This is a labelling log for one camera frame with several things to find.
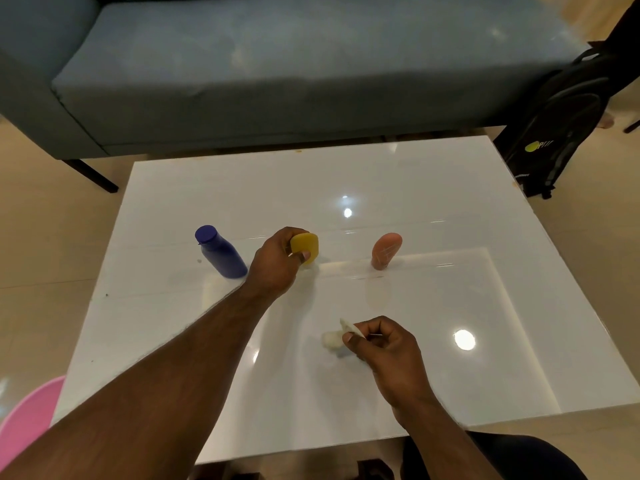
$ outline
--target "person's left hand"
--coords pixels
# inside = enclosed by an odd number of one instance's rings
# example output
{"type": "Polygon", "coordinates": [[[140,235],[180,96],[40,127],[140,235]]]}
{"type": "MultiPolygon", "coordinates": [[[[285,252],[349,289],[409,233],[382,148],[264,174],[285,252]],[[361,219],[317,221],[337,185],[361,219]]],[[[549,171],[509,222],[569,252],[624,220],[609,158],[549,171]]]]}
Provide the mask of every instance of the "person's left hand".
{"type": "Polygon", "coordinates": [[[304,232],[308,231],[284,227],[268,238],[256,251],[244,286],[270,299],[276,299],[288,290],[300,265],[311,256],[309,251],[291,254],[289,241],[304,232]]]}

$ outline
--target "pink bucket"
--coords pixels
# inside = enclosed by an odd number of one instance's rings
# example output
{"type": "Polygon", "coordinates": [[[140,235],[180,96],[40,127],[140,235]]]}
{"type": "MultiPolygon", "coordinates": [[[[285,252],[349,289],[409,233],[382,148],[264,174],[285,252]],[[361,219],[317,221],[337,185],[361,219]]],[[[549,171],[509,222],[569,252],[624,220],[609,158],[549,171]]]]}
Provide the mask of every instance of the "pink bucket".
{"type": "Polygon", "coordinates": [[[65,377],[52,379],[18,403],[0,424],[0,471],[51,424],[65,377]]]}

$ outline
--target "glossy tabletop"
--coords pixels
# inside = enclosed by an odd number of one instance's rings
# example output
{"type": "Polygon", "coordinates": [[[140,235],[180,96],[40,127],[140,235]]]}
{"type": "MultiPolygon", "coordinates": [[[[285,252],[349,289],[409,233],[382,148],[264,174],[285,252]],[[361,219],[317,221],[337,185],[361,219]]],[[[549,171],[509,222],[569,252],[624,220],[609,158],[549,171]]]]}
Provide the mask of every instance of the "glossy tabletop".
{"type": "Polygon", "coordinates": [[[405,434],[367,366],[322,348],[340,318],[384,314],[413,332],[464,425],[640,401],[479,136],[136,163],[56,419],[237,286],[200,253],[204,224],[247,264],[286,225],[318,234],[320,254],[262,318],[199,462],[405,434]],[[388,232],[404,243],[375,271],[371,248],[388,232]]]}

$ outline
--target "blue bottle cap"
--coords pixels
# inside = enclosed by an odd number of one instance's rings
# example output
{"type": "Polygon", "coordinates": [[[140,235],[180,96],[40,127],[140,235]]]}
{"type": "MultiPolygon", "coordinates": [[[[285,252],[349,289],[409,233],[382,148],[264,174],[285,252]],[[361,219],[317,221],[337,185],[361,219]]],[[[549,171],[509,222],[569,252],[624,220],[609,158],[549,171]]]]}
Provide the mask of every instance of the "blue bottle cap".
{"type": "Polygon", "coordinates": [[[198,244],[206,244],[213,241],[218,235],[218,231],[213,226],[202,226],[196,231],[196,241],[198,244]]]}

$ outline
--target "person's leg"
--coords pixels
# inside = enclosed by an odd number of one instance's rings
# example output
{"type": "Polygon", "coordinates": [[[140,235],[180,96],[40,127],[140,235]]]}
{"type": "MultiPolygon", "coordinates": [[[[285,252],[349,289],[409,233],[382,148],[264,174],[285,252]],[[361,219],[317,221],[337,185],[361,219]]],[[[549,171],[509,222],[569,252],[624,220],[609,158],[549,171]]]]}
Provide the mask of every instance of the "person's leg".
{"type": "MultiPolygon", "coordinates": [[[[475,431],[468,434],[504,480],[586,480],[571,458],[539,438],[475,431]]],[[[404,443],[402,478],[429,479],[420,452],[411,438],[404,443]]]]}

